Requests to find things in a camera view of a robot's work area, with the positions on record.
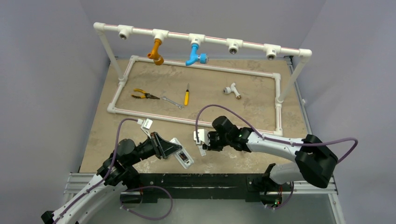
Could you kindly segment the white AC remote control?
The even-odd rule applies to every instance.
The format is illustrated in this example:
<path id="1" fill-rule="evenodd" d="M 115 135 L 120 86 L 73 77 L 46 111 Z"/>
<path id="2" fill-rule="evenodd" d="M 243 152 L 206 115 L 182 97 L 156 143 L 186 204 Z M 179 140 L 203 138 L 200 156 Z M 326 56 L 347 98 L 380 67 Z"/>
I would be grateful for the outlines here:
<path id="1" fill-rule="evenodd" d="M 194 160 L 189 155 L 186 148 L 182 146 L 182 144 L 178 141 L 177 138 L 172 138 L 170 142 L 182 147 L 180 150 L 176 151 L 173 154 L 176 157 L 176 159 L 179 161 L 179 163 L 182 165 L 182 167 L 184 169 L 188 169 L 189 167 L 191 167 L 194 164 Z"/>

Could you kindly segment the white battery cover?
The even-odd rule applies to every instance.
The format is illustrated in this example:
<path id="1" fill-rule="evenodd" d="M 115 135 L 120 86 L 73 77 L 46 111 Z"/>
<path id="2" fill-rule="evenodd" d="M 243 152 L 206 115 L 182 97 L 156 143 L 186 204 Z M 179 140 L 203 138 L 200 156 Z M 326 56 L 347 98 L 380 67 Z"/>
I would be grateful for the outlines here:
<path id="1" fill-rule="evenodd" d="M 201 156 L 206 156 L 206 151 L 203 149 L 203 146 L 198 146 Z"/>

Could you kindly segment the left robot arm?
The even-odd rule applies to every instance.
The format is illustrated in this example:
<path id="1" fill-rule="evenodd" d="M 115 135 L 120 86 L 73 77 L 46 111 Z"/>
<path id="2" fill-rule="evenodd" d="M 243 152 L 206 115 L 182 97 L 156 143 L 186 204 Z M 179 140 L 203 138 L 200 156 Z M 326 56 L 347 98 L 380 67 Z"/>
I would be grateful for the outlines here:
<path id="1" fill-rule="evenodd" d="M 42 221 L 45 224 L 87 223 L 94 213 L 116 195 L 142 186 L 135 164 L 152 156 L 165 159 L 182 149 L 178 141 L 164 140 L 156 132 L 139 144 L 135 144 L 132 139 L 121 140 L 83 189 L 61 208 L 44 212 Z"/>

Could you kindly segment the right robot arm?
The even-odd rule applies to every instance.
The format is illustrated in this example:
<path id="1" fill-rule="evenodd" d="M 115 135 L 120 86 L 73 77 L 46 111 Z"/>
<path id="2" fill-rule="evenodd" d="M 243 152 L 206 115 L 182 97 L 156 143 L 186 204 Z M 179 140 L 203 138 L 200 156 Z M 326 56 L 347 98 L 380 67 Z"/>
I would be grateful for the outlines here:
<path id="1" fill-rule="evenodd" d="M 253 127 L 239 128 L 226 116 L 212 122 L 214 131 L 197 129 L 196 144 L 208 151 L 222 151 L 230 146 L 237 151 L 271 154 L 289 160 L 287 164 L 270 165 L 262 177 L 263 186 L 273 190 L 286 182 L 306 181 L 327 188 L 338 157 L 314 135 L 285 138 L 258 132 Z"/>

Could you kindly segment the small silver wrench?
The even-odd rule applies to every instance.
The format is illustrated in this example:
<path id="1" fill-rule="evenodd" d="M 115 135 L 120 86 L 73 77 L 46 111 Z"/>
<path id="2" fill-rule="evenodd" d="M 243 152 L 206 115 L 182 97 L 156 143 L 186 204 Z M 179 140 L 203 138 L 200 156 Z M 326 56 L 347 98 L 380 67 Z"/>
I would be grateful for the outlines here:
<path id="1" fill-rule="evenodd" d="M 172 103 L 173 105 L 177 106 L 179 109 L 183 109 L 183 108 L 184 108 L 184 105 L 178 104 L 178 103 L 176 103 L 176 102 L 170 100 L 170 99 L 167 98 L 166 96 L 162 96 L 162 99 L 165 100 L 165 101 L 167 101 L 167 102 Z"/>

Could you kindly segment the white plastic faucet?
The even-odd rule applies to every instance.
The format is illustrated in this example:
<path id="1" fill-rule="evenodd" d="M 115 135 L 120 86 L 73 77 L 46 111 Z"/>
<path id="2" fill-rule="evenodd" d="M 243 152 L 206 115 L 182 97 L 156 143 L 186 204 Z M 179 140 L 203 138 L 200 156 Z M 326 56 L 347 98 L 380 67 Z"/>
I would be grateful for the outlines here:
<path id="1" fill-rule="evenodd" d="M 225 87 L 225 88 L 223 89 L 223 93 L 226 94 L 226 95 L 231 94 L 231 93 L 234 93 L 234 94 L 235 94 L 235 97 L 236 97 L 238 100 L 241 99 L 241 95 L 240 95 L 240 93 L 238 92 L 238 90 L 236 89 L 236 83 L 232 83 L 231 86 Z"/>

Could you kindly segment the blue plastic faucet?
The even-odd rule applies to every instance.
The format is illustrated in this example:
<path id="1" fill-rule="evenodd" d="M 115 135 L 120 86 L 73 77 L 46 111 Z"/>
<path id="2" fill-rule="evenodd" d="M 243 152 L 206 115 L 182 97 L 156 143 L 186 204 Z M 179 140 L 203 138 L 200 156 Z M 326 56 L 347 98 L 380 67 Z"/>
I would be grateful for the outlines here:
<path id="1" fill-rule="evenodd" d="M 199 49 L 199 45 L 197 43 L 193 43 L 191 45 L 191 52 L 189 59 L 185 62 L 186 66 L 191 66 L 196 62 L 200 64 L 207 64 L 209 61 L 209 56 L 205 53 L 198 54 L 197 51 Z"/>

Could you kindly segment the orange plastic faucet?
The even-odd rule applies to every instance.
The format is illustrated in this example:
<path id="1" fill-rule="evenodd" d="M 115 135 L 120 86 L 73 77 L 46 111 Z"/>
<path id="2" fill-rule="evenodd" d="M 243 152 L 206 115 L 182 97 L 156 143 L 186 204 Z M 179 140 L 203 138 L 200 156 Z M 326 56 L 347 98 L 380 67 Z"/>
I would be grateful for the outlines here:
<path id="1" fill-rule="evenodd" d="M 147 54 L 147 58 L 152 59 L 155 65 L 162 65 L 164 62 L 163 57 L 158 53 L 161 44 L 160 39 L 155 39 L 151 52 Z"/>

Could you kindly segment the yellow handled screwdriver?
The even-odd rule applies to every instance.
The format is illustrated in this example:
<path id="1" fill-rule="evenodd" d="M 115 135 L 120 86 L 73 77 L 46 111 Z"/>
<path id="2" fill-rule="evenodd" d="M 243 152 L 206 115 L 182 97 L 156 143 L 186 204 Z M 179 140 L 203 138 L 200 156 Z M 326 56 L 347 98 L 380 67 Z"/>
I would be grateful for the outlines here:
<path id="1" fill-rule="evenodd" d="M 187 106 L 189 103 L 189 94 L 190 94 L 189 87 L 190 87 L 190 85 L 188 83 L 186 86 L 186 91 L 185 91 L 184 106 Z"/>

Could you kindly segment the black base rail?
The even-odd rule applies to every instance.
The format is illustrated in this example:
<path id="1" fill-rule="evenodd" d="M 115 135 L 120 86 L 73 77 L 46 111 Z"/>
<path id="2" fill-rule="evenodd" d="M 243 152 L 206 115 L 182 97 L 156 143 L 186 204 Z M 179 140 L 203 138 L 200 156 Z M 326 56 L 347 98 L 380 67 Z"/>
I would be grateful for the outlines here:
<path id="1" fill-rule="evenodd" d="M 244 200 L 278 206 L 290 184 L 279 185 L 264 174 L 141 174 L 137 187 L 120 195 L 125 205 L 159 199 Z"/>

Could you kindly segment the yellow handled pliers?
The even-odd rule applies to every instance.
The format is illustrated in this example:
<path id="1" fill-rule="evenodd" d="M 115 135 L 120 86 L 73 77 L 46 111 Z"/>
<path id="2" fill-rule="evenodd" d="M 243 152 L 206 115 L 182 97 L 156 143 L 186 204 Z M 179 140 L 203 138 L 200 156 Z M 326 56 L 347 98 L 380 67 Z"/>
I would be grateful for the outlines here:
<path id="1" fill-rule="evenodd" d="M 154 95 L 152 95 L 150 93 L 147 93 L 146 91 L 144 91 L 142 89 L 134 89 L 134 92 L 138 92 L 138 93 L 140 93 L 140 95 L 131 94 L 131 97 L 133 97 L 133 98 L 137 98 L 137 99 L 143 99 L 143 98 L 146 98 L 146 99 L 160 99 L 159 97 L 154 96 Z"/>

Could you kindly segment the white PVC pipe frame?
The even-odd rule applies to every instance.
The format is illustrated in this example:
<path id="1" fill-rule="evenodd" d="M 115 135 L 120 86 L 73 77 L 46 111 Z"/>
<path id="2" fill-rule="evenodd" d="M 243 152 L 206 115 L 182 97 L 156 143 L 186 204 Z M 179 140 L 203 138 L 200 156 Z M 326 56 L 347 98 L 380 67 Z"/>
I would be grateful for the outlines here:
<path id="1" fill-rule="evenodd" d="M 273 60 L 278 55 L 296 56 L 297 58 L 300 59 L 300 62 L 297 64 L 296 68 L 292 72 L 290 79 L 288 81 L 288 84 L 284 89 L 281 88 L 281 76 L 278 73 L 268 73 L 268 72 L 260 72 L 260 71 L 253 71 L 253 70 L 234 69 L 234 68 L 228 68 L 228 67 L 208 65 L 208 63 L 200 64 L 199 62 L 196 62 L 191 66 L 186 66 L 185 62 L 178 62 L 178 61 L 172 61 L 172 60 L 164 59 L 164 62 L 163 62 L 163 64 L 165 64 L 165 65 L 172 65 L 172 66 L 177 66 L 177 67 L 190 67 L 190 68 L 194 68 L 194 69 L 229 72 L 229 73 L 240 74 L 240 75 L 250 75 L 250 76 L 265 77 L 265 78 L 273 79 L 275 82 L 275 122 L 276 122 L 276 127 L 273 131 L 264 131 L 264 133 L 272 134 L 275 136 L 283 135 L 283 127 L 282 127 L 283 102 L 284 102 L 286 96 L 288 95 L 288 93 L 291 91 L 291 88 L 294 85 L 294 83 L 296 82 L 302 69 L 309 62 L 309 60 L 311 59 L 311 56 L 312 56 L 312 51 L 310 49 L 293 49 L 293 48 L 282 47 L 280 45 L 247 42 L 244 40 L 232 39 L 232 38 L 224 39 L 224 38 L 207 36 L 204 34 L 194 34 L 194 33 L 186 34 L 186 33 L 171 32 L 171 31 L 162 30 L 162 29 L 136 28 L 136 27 L 129 26 L 129 25 L 111 25 L 111 24 L 106 24 L 106 23 L 101 23 L 101 22 L 94 23 L 93 28 L 95 29 L 96 33 L 98 34 L 98 36 L 102 42 L 102 45 L 110 59 L 111 65 L 113 66 L 113 68 L 115 69 L 115 71 L 117 73 L 118 80 L 119 80 L 117 89 L 116 89 L 110 103 L 107 106 L 107 109 L 106 109 L 107 112 L 112 113 L 112 114 L 132 115 L 132 116 L 137 116 L 140 118 L 156 119 L 156 120 L 168 121 L 168 122 L 186 124 L 186 125 L 194 125 L 196 122 L 193 121 L 192 119 L 183 119 L 183 118 L 172 117 L 172 116 L 132 111 L 132 110 L 120 109 L 120 108 L 116 107 L 118 98 L 121 95 L 122 90 L 124 89 L 124 87 L 127 84 L 128 76 L 129 76 L 130 71 L 133 67 L 133 64 L 135 62 L 145 62 L 145 63 L 153 63 L 154 64 L 154 62 L 152 59 L 147 58 L 147 56 L 142 57 L 142 56 L 132 55 L 129 59 L 129 62 L 127 64 L 125 71 L 122 71 L 118 62 L 117 62 L 117 59 L 115 58 L 113 51 L 111 49 L 111 46 L 107 40 L 107 37 L 105 35 L 106 31 L 113 31 L 113 32 L 118 33 L 120 39 L 122 39 L 122 40 L 128 39 L 130 37 L 130 35 L 147 35 L 147 36 L 153 37 L 154 40 L 160 39 L 162 41 L 162 44 L 163 44 L 164 40 L 167 38 L 189 41 L 191 43 L 191 45 L 193 43 L 197 43 L 199 45 L 199 47 L 203 43 L 219 44 L 219 45 L 224 45 L 224 46 L 228 47 L 228 50 L 231 54 L 236 54 L 238 52 L 238 50 L 241 48 L 255 49 L 255 50 L 260 50 L 263 53 L 265 53 L 265 57 L 268 60 Z"/>

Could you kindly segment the aluminium table frame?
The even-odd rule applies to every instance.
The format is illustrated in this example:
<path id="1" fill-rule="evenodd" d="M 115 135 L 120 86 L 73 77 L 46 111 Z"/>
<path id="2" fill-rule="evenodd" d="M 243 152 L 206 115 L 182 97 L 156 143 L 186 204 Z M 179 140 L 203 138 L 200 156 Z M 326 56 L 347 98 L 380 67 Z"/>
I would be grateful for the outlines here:
<path id="1" fill-rule="evenodd" d="M 192 65 L 193 69 L 272 79 L 276 128 L 274 131 L 259 131 L 251 124 L 238 127 L 225 116 L 219 116 L 213 122 L 204 122 L 198 118 L 184 119 L 117 108 L 118 97 L 136 62 L 151 63 L 152 60 L 134 55 L 130 57 L 124 80 L 119 82 L 107 110 L 109 113 L 126 115 L 127 120 L 137 122 L 146 140 L 136 144 L 131 139 L 117 139 L 115 150 L 91 180 L 63 207 L 45 212 L 42 215 L 44 223 L 84 224 L 117 194 L 127 197 L 120 203 L 123 210 L 127 210 L 133 196 L 141 203 L 155 203 L 164 195 L 170 200 L 244 199 L 247 202 L 261 202 L 267 208 L 276 210 L 283 204 L 281 192 L 286 188 L 294 192 L 296 182 L 305 182 L 319 189 L 328 188 L 332 182 L 332 173 L 339 160 L 327 143 L 311 134 L 294 139 L 283 136 L 279 73 L 207 64 Z M 262 174 L 139 173 L 134 165 L 152 156 L 158 159 L 175 156 L 184 168 L 189 168 L 194 162 L 178 139 L 165 140 L 157 132 L 149 130 L 155 119 L 194 126 L 193 140 L 202 156 L 205 156 L 206 151 L 221 151 L 231 146 L 237 151 L 282 157 L 289 163 L 272 163 Z"/>

